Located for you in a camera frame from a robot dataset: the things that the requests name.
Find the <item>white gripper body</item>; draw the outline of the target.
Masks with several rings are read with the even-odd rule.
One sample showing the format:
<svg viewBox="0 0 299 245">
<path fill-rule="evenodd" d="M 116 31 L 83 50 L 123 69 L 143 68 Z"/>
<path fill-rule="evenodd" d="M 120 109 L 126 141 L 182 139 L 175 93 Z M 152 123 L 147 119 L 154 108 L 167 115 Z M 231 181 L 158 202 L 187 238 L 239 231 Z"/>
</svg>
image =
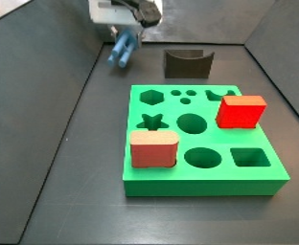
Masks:
<svg viewBox="0 0 299 245">
<path fill-rule="evenodd" d="M 131 10 L 111 0 L 88 0 L 91 19 L 96 24 L 138 25 Z"/>
</svg>

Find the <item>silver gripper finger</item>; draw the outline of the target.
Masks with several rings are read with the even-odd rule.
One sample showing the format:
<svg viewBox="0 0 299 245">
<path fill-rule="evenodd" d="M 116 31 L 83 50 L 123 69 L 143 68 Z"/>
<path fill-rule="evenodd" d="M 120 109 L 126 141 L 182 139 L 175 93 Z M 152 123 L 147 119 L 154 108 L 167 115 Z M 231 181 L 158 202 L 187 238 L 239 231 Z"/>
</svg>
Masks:
<svg viewBox="0 0 299 245">
<path fill-rule="evenodd" d="M 136 31 L 136 42 L 138 42 L 138 43 L 142 43 L 143 38 L 144 38 L 144 29 L 139 29 L 139 30 Z"/>
<path fill-rule="evenodd" d="M 114 37 L 114 39 L 116 39 L 119 31 L 115 28 L 115 26 L 110 26 L 110 32 L 111 32 L 111 36 Z"/>
</svg>

